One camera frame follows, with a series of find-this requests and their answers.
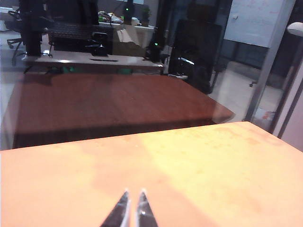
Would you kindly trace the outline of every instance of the keyboard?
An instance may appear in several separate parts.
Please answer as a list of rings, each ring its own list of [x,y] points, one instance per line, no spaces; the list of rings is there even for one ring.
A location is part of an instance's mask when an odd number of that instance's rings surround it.
[[[96,44],[93,41],[93,33],[100,33],[99,37],[107,53],[113,52],[114,28],[110,25],[79,25],[67,23],[55,23],[49,29],[49,44],[58,51],[91,52],[87,46]]]

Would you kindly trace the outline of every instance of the table surface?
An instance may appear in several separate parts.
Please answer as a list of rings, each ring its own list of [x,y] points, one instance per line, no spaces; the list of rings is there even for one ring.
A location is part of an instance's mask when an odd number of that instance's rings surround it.
[[[202,126],[233,112],[184,81],[160,75],[22,75],[1,128],[18,113],[14,148]]]
[[[1,152],[1,226],[98,227],[128,188],[159,227],[303,226],[303,154],[248,122]]]

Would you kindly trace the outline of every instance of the potted plant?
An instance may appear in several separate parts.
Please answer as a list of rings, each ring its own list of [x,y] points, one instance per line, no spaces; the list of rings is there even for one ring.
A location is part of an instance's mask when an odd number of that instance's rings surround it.
[[[142,26],[144,27],[148,27],[149,23],[150,23],[150,15],[151,15],[151,10],[149,7],[145,7],[143,9],[143,12],[142,12]]]

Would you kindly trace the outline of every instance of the office chair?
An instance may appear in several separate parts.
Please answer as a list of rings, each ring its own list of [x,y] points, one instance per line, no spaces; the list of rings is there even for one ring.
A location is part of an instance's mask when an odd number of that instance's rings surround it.
[[[15,32],[18,32],[21,34],[21,38],[16,38],[16,39],[8,39],[7,40],[7,43],[10,47],[10,49],[13,49],[14,46],[13,44],[18,44],[16,49],[15,49],[15,52],[14,52],[14,55],[12,57],[12,65],[15,66],[16,65],[16,58],[17,56],[17,53],[18,53],[18,49],[20,47],[20,45],[23,43],[23,38],[22,38],[22,28],[21,28],[21,23],[22,23],[22,20],[20,18],[20,9],[17,9],[16,11],[9,11],[9,15],[11,15],[14,20],[13,21],[5,21],[5,26],[9,29],[9,30],[13,30]]]
[[[205,94],[210,94],[218,74],[222,71],[217,65],[222,27],[208,22],[210,9],[196,6],[195,3],[189,6],[188,19],[178,22],[169,62],[169,74],[185,76],[187,83]],[[210,84],[213,71],[215,76]]]

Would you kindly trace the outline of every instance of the glass wall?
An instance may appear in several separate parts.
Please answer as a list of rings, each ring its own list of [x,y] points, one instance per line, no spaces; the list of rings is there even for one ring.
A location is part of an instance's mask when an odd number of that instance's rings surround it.
[[[300,0],[28,2],[1,1],[1,149],[243,120],[270,130],[300,58],[285,33]]]

